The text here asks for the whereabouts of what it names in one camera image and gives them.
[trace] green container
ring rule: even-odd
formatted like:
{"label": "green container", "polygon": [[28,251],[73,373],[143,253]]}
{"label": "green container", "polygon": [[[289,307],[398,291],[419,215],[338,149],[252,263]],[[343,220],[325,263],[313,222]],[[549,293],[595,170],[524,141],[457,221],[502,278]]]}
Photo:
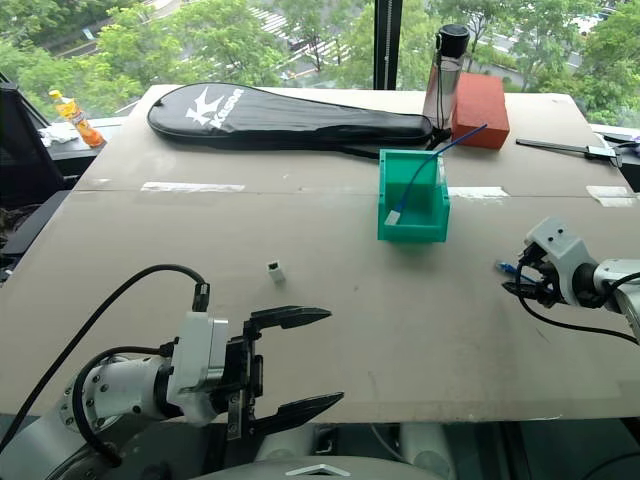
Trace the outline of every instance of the green container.
{"label": "green container", "polygon": [[397,224],[385,225],[422,163],[434,152],[380,150],[378,240],[391,242],[444,242],[449,226],[449,194],[442,158],[431,159],[413,182]]}

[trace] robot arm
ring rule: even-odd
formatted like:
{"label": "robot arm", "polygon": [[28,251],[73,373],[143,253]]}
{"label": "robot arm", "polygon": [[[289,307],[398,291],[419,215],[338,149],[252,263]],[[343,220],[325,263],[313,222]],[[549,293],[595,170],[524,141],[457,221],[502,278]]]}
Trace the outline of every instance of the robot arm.
{"label": "robot arm", "polygon": [[[254,312],[243,334],[227,341],[227,320],[188,312],[179,336],[159,354],[137,359],[99,355],[94,359],[97,365],[88,364],[86,375],[81,371],[48,413],[7,445],[0,454],[0,478],[99,478],[117,465],[117,451],[133,435],[150,422],[181,415],[189,423],[206,425],[228,412],[228,440],[302,425],[343,394],[294,402],[271,417],[256,419],[255,399],[263,386],[262,357],[255,355],[255,341],[263,328],[293,328],[329,315],[327,310],[295,306]],[[84,388],[76,390],[79,385]],[[74,410],[76,392],[80,412]],[[78,428],[83,419],[90,428],[88,438]],[[107,455],[100,454],[100,445]]]}
{"label": "robot arm", "polygon": [[640,260],[611,259],[596,262],[582,239],[564,223],[549,217],[531,230],[519,265],[537,270],[535,285],[514,282],[505,289],[547,308],[556,303],[586,308],[605,307],[623,314],[636,339],[640,339]]}

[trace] glass window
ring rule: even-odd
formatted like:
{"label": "glass window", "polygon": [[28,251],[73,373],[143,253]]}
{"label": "glass window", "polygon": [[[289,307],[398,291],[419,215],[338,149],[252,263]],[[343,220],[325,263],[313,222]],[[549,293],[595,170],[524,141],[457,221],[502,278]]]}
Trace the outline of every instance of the glass window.
{"label": "glass window", "polygon": [[90,117],[153,84],[371,88],[373,0],[3,0],[0,71],[48,118]]}
{"label": "glass window", "polygon": [[640,0],[404,0],[398,89],[426,89],[447,23],[471,32],[464,69],[506,92],[567,93],[591,123],[640,124]]}

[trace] small white block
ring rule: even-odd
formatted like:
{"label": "small white block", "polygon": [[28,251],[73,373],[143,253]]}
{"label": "small white block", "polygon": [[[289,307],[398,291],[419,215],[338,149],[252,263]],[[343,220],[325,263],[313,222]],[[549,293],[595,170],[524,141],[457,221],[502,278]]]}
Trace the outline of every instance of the small white block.
{"label": "small white block", "polygon": [[284,277],[284,272],[282,271],[282,265],[278,260],[274,260],[273,262],[269,262],[267,264],[267,271],[271,276],[271,280],[275,283],[284,282],[286,279]]}

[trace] black bottle cap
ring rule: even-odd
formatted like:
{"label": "black bottle cap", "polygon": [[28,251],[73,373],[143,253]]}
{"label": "black bottle cap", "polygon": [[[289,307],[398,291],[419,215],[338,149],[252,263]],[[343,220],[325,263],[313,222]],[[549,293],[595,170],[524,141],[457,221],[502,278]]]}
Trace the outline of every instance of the black bottle cap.
{"label": "black bottle cap", "polygon": [[436,49],[440,46],[443,57],[460,58],[467,50],[469,36],[469,29],[464,25],[444,25],[436,35]]}

